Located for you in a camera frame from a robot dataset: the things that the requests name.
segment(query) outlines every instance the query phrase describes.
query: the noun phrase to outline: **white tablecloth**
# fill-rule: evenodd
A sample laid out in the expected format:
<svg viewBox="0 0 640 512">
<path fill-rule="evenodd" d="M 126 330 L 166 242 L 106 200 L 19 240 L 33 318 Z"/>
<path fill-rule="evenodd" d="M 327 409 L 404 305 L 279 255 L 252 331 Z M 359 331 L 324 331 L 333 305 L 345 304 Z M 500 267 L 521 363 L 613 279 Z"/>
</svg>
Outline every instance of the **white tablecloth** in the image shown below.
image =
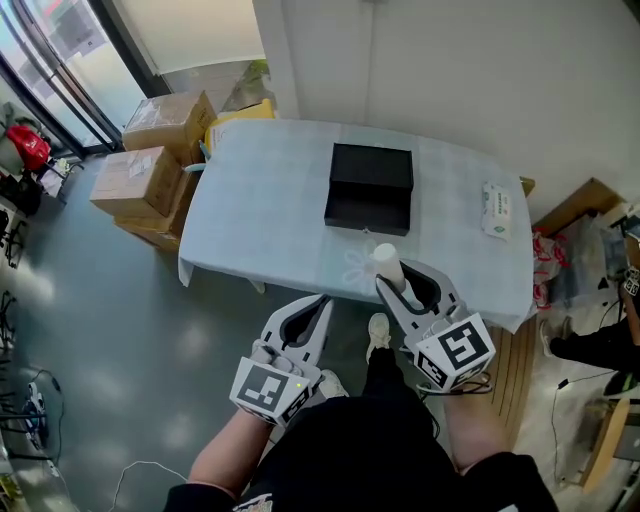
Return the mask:
<svg viewBox="0 0 640 512">
<path fill-rule="evenodd" d="M 405 237 L 324 225 L 333 144 L 412 151 L 411 230 Z M 481 229 L 482 185 L 512 197 L 509 242 Z M 180 279 L 193 266 L 315 293 L 379 301 L 369 254 L 446 273 L 469 308 L 515 331 L 531 305 L 531 225 L 518 176 L 490 158 L 433 139 L 313 121 L 237 120 L 208 162 L 180 244 Z"/>
</svg>

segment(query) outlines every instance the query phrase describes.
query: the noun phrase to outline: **wooden pallet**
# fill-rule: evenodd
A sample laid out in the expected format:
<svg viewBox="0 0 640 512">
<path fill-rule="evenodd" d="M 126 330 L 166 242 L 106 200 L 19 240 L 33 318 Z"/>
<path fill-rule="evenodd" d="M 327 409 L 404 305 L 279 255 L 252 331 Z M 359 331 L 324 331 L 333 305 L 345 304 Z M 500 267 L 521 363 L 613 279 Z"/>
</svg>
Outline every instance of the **wooden pallet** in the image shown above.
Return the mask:
<svg viewBox="0 0 640 512">
<path fill-rule="evenodd" d="M 496 347 L 496 356 L 488 368 L 494 389 L 487 397 L 504 422 L 509 446 L 513 448 L 529 395 L 537 335 L 536 318 L 522 324 L 515 334 L 495 327 L 489 329 L 489 334 Z"/>
</svg>

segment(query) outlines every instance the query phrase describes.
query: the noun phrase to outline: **shoe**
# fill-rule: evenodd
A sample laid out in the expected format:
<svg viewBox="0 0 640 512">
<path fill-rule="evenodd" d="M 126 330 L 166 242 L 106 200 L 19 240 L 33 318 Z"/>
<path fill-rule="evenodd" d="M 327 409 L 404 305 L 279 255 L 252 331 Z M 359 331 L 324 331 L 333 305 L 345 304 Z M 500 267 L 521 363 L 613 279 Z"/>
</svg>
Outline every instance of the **shoe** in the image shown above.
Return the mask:
<svg viewBox="0 0 640 512">
<path fill-rule="evenodd" d="M 564 322 L 562 322 L 562 327 L 561 327 L 561 331 L 560 331 L 560 337 L 563 340 L 566 340 L 573 333 L 574 333 L 573 320 L 571 319 L 570 316 L 568 316 L 567 318 L 564 319 Z"/>
<path fill-rule="evenodd" d="M 616 372 L 602 394 L 606 398 L 638 398 L 640 388 L 633 373 Z"/>
<path fill-rule="evenodd" d="M 551 343 L 553 332 L 547 320 L 543 320 L 542 322 L 540 322 L 538 333 L 540 335 L 540 341 L 542 342 L 542 351 L 544 352 L 544 355 L 546 357 L 553 357 L 551 348 L 549 348 L 549 343 Z"/>
<path fill-rule="evenodd" d="M 327 400 L 339 396 L 349 396 L 349 393 L 342 387 L 338 376 L 331 370 L 322 370 L 322 376 L 324 379 L 318 384 L 318 387 Z"/>
<path fill-rule="evenodd" d="M 389 348 L 389 318 L 384 313 L 376 313 L 369 319 L 369 348 L 367 348 L 367 364 L 374 348 Z"/>
</svg>

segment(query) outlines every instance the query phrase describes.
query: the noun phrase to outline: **forearm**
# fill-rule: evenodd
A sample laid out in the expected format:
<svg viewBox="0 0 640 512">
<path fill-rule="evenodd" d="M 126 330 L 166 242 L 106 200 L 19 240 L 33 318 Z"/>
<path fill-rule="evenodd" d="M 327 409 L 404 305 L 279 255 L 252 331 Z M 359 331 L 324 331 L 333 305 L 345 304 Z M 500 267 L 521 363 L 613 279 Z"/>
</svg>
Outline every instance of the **forearm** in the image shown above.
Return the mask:
<svg viewBox="0 0 640 512">
<path fill-rule="evenodd" d="M 633 298 L 626 290 L 622 290 L 622 301 L 624 302 L 624 308 L 627 311 L 627 322 L 629 323 L 629 330 L 631 331 L 633 344 L 640 346 L 640 318 L 638 318 L 638 312 L 633 304 Z"/>
<path fill-rule="evenodd" d="M 461 473 L 496 453 L 506 452 L 504 426 L 486 396 L 444 397 L 453 461 Z"/>
<path fill-rule="evenodd" d="M 251 480 L 271 430 L 268 423 L 238 410 L 198 455 L 189 482 L 215 485 L 237 498 Z"/>
</svg>

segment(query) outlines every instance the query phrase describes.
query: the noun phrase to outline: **concrete floor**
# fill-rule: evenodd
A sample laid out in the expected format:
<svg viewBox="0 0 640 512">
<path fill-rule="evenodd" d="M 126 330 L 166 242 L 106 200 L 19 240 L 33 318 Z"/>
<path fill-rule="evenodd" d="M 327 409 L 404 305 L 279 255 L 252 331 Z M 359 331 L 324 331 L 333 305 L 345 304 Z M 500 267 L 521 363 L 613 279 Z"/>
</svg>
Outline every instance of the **concrete floor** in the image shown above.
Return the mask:
<svg viewBox="0 0 640 512">
<path fill-rule="evenodd" d="M 89 203 L 100 164 L 93 160 L 70 178 L 67 206 L 45 198 L 30 219 L 18 269 L 2 272 L 2 288 L 18 299 L 13 389 L 26 390 L 39 368 L 59 380 L 66 399 L 59 467 L 83 512 L 110 508 L 120 473 L 133 461 L 188 474 L 235 411 L 228 394 L 240 357 L 273 311 L 303 295 L 269 286 L 261 296 L 243 279 L 198 269 L 184 288 L 175 255 L 114 227 Z M 350 393 L 364 384 L 366 326 L 378 310 L 337 301 L 321 366 L 333 369 Z M 408 382 L 422 380 L 401 363 Z M 57 423 L 59 396 L 46 375 L 38 385 Z M 57 425 L 51 430 L 55 453 Z M 24 445 L 19 434 L 6 439 Z M 44 464 L 15 467 L 34 512 L 70 510 L 60 480 Z M 158 468 L 138 466 L 127 473 L 117 510 L 161 510 L 177 483 Z"/>
</svg>

